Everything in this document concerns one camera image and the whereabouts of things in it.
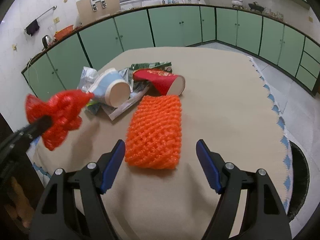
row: black cloth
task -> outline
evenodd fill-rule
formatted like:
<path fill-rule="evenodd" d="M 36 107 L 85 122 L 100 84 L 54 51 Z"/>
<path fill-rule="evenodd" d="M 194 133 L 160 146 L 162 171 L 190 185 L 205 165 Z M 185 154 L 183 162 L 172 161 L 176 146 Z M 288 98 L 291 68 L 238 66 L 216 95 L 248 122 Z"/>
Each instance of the black cloth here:
<path fill-rule="evenodd" d="M 26 31 L 28 35 L 34 35 L 36 33 L 37 30 L 39 30 L 39 25 L 37 20 L 34 20 L 32 23 L 30 23 L 27 27 L 26 27 Z"/>

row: beige tablecloth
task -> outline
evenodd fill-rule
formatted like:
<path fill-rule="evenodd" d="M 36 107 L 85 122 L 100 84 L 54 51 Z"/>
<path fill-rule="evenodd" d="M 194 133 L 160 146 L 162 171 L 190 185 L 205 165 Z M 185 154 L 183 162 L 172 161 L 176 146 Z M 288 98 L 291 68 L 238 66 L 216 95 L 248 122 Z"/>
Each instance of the beige tablecloth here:
<path fill-rule="evenodd" d="M 287 198 L 282 129 L 271 110 L 269 92 L 245 55 L 206 48 L 146 48 L 129 50 L 100 72 L 132 63 L 171 61 L 174 73 L 186 78 L 181 95 L 182 148 L 176 170 L 129 167 L 123 161 L 113 187 L 102 196 L 116 231 L 123 239 L 201 239 L 219 195 L 212 190 L 196 157 L 196 142 L 204 139 L 211 151 L 242 170 L 265 168 L 281 200 Z M 35 163 L 50 174 L 56 168 L 81 169 L 125 140 L 135 107 L 113 122 L 99 111 L 84 111 L 79 130 L 50 152 L 39 142 Z M 241 197 L 231 235 L 239 231 L 245 195 Z"/>

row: cutting board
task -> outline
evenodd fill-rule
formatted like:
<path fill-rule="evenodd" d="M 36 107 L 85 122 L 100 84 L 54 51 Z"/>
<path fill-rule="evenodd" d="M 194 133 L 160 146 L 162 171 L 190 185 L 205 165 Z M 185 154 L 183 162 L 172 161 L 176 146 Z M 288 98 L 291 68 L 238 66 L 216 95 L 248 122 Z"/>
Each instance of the cutting board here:
<path fill-rule="evenodd" d="M 90 0 L 80 0 L 76 3 L 82 26 L 88 25 L 89 23 L 120 11 L 119 0 L 105 0 L 105 2 L 107 4 L 106 8 L 102 8 L 101 2 L 97 2 L 97 10 L 95 12 L 92 9 Z"/>

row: drawer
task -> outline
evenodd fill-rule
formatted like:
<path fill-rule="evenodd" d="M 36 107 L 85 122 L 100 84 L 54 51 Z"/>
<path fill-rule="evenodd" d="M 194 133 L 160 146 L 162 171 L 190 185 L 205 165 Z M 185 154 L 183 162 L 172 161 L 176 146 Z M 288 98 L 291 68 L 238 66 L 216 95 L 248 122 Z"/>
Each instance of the drawer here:
<path fill-rule="evenodd" d="M 300 65 L 303 66 L 306 70 L 308 70 L 312 75 L 318 77 L 320 71 L 320 64 L 305 52 L 303 52 Z"/>
<path fill-rule="evenodd" d="M 316 61 L 320 62 L 320 47 L 307 37 L 304 44 L 304 51 L 309 53 L 313 58 L 316 59 Z"/>
<path fill-rule="evenodd" d="M 311 75 L 307 70 L 305 70 L 301 66 L 299 66 L 296 78 L 311 91 L 313 90 L 313 87 L 315 86 L 317 80 L 313 75 Z"/>

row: blue gripper pad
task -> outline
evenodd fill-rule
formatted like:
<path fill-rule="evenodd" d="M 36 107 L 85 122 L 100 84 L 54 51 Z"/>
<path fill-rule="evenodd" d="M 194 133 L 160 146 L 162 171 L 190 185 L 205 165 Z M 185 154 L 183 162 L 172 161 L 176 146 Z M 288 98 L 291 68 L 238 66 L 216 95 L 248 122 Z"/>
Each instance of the blue gripper pad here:
<path fill-rule="evenodd" d="M 207 151 L 207 147 L 203 145 L 201 140 L 197 141 L 196 153 L 210 187 L 214 189 L 216 193 L 221 194 L 222 185 L 220 184 L 219 170 L 214 165 Z"/>
<path fill-rule="evenodd" d="M 108 165 L 105 170 L 102 172 L 102 184 L 100 190 L 105 193 L 108 189 L 112 187 L 112 184 L 116 178 L 122 160 L 125 154 L 125 143 L 123 140 L 120 140 L 120 143 L 114 151 Z"/>

